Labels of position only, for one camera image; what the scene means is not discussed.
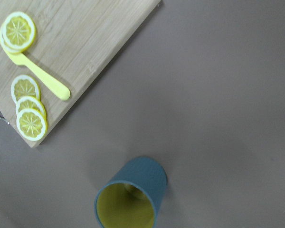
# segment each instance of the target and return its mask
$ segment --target wooden cutting board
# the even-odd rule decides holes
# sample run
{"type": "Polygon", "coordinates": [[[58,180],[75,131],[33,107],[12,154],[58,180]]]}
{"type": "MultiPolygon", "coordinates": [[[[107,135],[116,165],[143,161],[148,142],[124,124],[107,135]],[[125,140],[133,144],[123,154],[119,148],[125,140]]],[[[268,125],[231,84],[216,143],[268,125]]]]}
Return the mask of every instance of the wooden cutting board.
{"type": "MultiPolygon", "coordinates": [[[[10,125],[18,132],[15,104],[10,96],[10,85],[16,76],[27,74],[38,81],[41,102],[47,110],[48,134],[159,1],[0,1],[0,26],[14,11],[29,14],[37,34],[24,54],[71,91],[69,100],[59,100],[27,68],[13,64],[0,46],[0,110],[10,125]]],[[[42,140],[25,141],[36,147],[42,140]]]]}

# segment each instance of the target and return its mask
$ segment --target toy lemon slice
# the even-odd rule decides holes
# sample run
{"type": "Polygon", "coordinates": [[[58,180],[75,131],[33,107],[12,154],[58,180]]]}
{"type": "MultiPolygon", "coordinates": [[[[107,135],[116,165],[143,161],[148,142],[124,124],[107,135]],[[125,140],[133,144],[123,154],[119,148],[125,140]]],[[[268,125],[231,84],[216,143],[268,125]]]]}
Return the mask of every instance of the toy lemon slice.
{"type": "Polygon", "coordinates": [[[44,116],[32,108],[21,110],[17,115],[16,124],[20,134],[30,141],[42,139],[48,128],[44,116]]]}
{"type": "Polygon", "coordinates": [[[40,99],[40,89],[37,82],[28,75],[19,75],[11,83],[11,97],[13,101],[17,101],[23,96],[32,96],[37,100],[40,99]]]}
{"type": "Polygon", "coordinates": [[[6,45],[24,51],[34,41],[36,28],[33,20],[24,12],[13,12],[3,22],[0,31],[6,45]]]}
{"type": "Polygon", "coordinates": [[[32,96],[23,96],[17,101],[16,115],[18,115],[21,110],[26,109],[26,108],[35,109],[39,111],[44,116],[44,118],[47,117],[46,110],[43,104],[32,96]]]}

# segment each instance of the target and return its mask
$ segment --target lemon slice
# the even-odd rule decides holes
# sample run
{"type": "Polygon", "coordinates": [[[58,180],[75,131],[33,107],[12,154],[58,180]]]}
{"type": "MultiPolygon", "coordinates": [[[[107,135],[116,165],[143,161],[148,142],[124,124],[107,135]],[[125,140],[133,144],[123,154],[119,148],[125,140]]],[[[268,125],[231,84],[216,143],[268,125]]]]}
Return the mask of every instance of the lemon slice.
{"type": "Polygon", "coordinates": [[[33,109],[39,111],[44,116],[44,118],[47,117],[46,110],[45,110],[43,104],[39,100],[37,100],[36,98],[34,98],[32,96],[23,96],[17,101],[17,103],[16,103],[16,115],[18,115],[19,112],[25,108],[33,108],[33,109]]]}
{"type": "Polygon", "coordinates": [[[34,41],[36,28],[33,20],[24,12],[13,12],[3,22],[0,32],[7,46],[25,50],[34,41]]]}
{"type": "Polygon", "coordinates": [[[48,128],[45,117],[32,108],[22,109],[17,115],[16,124],[20,134],[30,141],[42,139],[48,128]]]}
{"type": "Polygon", "coordinates": [[[20,52],[21,52],[21,50],[12,49],[11,47],[9,47],[9,46],[6,44],[6,42],[4,41],[2,32],[0,32],[0,43],[1,43],[2,47],[3,47],[6,51],[8,51],[8,52],[10,52],[10,53],[12,53],[12,54],[16,54],[16,53],[20,53],[20,52]]]}
{"type": "Polygon", "coordinates": [[[23,96],[33,96],[40,100],[40,90],[37,82],[28,75],[17,76],[10,87],[11,97],[13,101],[17,101],[23,96]]]}

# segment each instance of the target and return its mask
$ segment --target gray surface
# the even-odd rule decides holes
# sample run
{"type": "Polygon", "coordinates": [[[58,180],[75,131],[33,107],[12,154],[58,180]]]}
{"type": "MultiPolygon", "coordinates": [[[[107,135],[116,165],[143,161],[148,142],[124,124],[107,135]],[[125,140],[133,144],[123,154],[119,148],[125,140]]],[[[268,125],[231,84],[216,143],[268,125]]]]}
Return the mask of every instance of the gray surface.
{"type": "Polygon", "coordinates": [[[130,158],[159,228],[285,228],[285,0],[165,0],[37,148],[0,121],[0,228],[99,227],[130,158]]]}

